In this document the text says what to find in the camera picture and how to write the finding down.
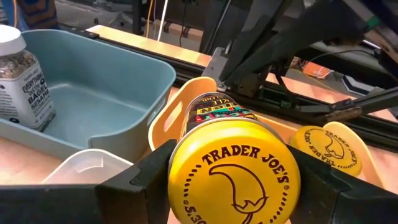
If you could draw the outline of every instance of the white plastic container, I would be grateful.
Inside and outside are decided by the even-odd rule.
[[[66,159],[43,184],[100,184],[133,163],[102,149],[85,149]]]

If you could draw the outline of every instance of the wooden surface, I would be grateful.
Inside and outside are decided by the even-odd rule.
[[[199,54],[197,52],[181,49],[179,47],[145,39],[140,36],[128,34],[107,27],[97,26],[91,29],[99,33],[102,37],[124,42],[135,47],[142,47],[153,52],[166,54],[169,57],[175,57],[190,63],[197,63],[206,66],[210,61],[210,56]],[[269,76],[270,82],[275,81],[275,77]],[[301,95],[317,98],[327,102],[335,102],[346,98],[341,93],[325,90],[306,83],[284,78],[288,88]],[[375,113],[376,116],[396,121],[388,111]],[[299,127],[299,125],[272,118],[285,123],[289,126]],[[391,152],[383,151],[370,147],[371,154],[375,160],[376,167],[386,184],[386,189],[398,194],[398,181],[396,181],[395,172],[398,170],[398,156]],[[48,176],[61,161],[59,159],[42,154],[15,142],[0,138],[0,184],[39,184]]]

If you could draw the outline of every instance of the white jar lid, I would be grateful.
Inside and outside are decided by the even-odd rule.
[[[0,57],[15,54],[26,48],[26,42],[19,29],[0,25]]]

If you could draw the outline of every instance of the blue plastic bin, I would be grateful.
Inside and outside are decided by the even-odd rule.
[[[57,115],[43,133],[0,119],[0,135],[60,159],[88,148],[135,162],[165,106],[167,63],[60,30],[23,33],[42,67]]]

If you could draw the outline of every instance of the tray handle cutout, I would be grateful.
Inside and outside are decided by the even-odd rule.
[[[154,119],[149,128],[148,140],[153,151],[169,139],[180,139],[180,132],[189,103],[198,95],[217,91],[216,82],[209,77],[193,78],[186,82],[179,91],[174,94],[169,103]]]
[[[166,96],[160,101],[160,103],[155,107],[153,112],[150,114],[147,122],[147,126],[149,126],[152,121],[155,119],[156,115],[159,113],[159,111],[164,107],[166,104]]]

